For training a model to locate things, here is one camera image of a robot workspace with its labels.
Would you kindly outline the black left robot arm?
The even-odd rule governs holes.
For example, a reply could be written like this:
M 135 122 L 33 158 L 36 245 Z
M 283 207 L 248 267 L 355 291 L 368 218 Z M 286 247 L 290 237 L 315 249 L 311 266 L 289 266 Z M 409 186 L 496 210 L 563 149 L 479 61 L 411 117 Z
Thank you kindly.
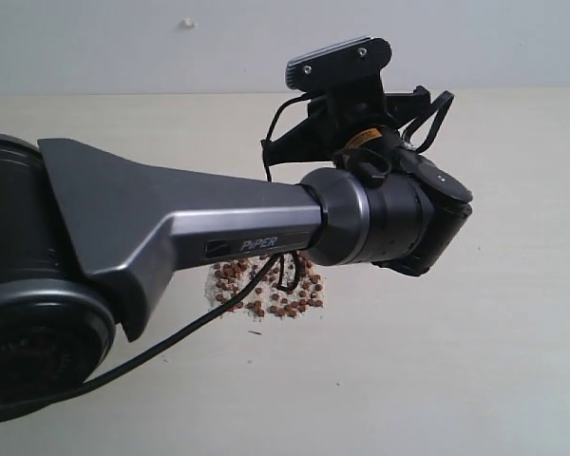
M 266 166 L 317 162 L 298 184 L 129 161 L 71 139 L 0 134 L 0 422 L 91 392 L 225 311 L 94 377 L 117 327 L 130 340 L 176 271 L 264 255 L 425 274 L 472 195 L 413 146 L 453 95 L 417 87 L 377 106 L 306 94 L 305 121 L 262 143 Z

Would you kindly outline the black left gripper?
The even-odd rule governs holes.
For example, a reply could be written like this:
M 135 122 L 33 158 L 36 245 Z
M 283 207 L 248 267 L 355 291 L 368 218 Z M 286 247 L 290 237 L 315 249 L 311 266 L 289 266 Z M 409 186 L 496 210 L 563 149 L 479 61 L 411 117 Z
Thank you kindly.
M 411 92 L 387 93 L 386 110 L 372 114 L 355 107 L 337 121 L 328 109 L 325 96 L 307 105 L 307 118 L 277 139 L 261 141 L 262 161 L 266 166 L 290 162 L 329 162 L 335 151 L 367 128 L 398 130 L 420 116 L 430 105 L 430 92 L 418 85 Z

